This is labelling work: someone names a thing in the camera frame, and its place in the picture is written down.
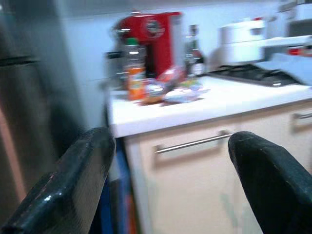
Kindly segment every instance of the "food package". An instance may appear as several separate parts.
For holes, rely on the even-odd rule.
[[[187,80],[180,83],[175,89],[168,92],[164,97],[165,102],[187,103],[195,101],[200,95],[208,92],[208,88],[204,88],[197,80]]]
[[[145,85],[145,98],[144,103],[155,103],[162,100],[164,95],[163,83],[153,78],[147,78],[144,80]]]
[[[184,81],[185,77],[185,71],[182,67],[172,66],[159,76],[158,81],[163,83],[163,93],[166,94]]]

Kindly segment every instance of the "white wall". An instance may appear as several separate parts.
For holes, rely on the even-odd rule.
[[[128,9],[131,9],[127,0],[117,1],[124,2],[124,12],[114,8],[112,11],[115,13],[99,14],[99,10],[93,8],[87,12],[69,13],[69,6],[73,7],[72,5],[61,4],[59,7],[68,54],[89,127],[98,126],[103,122],[104,92],[100,86],[103,80],[109,76],[106,72],[107,63],[103,58],[103,53],[113,50],[114,47],[114,40],[110,37],[109,28],[121,18],[129,15]],[[188,32],[190,24],[199,25],[200,47],[210,65],[214,65],[217,61],[215,52],[219,44],[219,27],[241,18],[267,16],[276,10],[274,9],[276,0],[212,1],[209,4],[203,0],[200,1],[202,3],[199,6],[186,6],[185,1],[184,3],[181,1],[181,4],[178,4],[179,1],[175,1],[176,4],[160,8],[153,5],[152,1],[141,0],[140,3],[136,0],[134,6],[141,5],[140,9],[146,9],[145,12],[183,12],[183,33]],[[271,30],[270,34],[277,36],[275,35],[276,30]]]

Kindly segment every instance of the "bottle cap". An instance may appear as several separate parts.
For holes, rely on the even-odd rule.
[[[197,24],[190,25],[190,31],[192,36],[196,36],[198,34],[198,25]]]
[[[138,45],[136,38],[127,38],[127,45]]]

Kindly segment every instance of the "kitchen cabinet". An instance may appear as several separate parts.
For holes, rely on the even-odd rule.
[[[138,154],[128,152],[128,157],[132,157],[134,173],[144,178],[137,188],[141,190],[145,184],[148,196],[145,204],[144,198],[138,198],[141,206],[148,207],[151,219],[152,231],[146,233],[237,233],[234,210],[242,187],[228,154],[227,139],[162,154],[155,151],[226,134],[222,131],[236,132],[238,123],[237,118],[206,121],[137,137]],[[134,162],[137,157],[141,166]]]
[[[262,234],[232,165],[227,139],[157,154],[226,132],[250,131],[285,147],[312,172],[312,101],[126,137],[146,234]]]

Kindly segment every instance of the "plastic bottle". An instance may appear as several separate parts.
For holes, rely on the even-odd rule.
[[[138,100],[145,97],[144,82],[144,48],[139,45],[136,38],[127,38],[126,72],[128,76],[128,99]]]

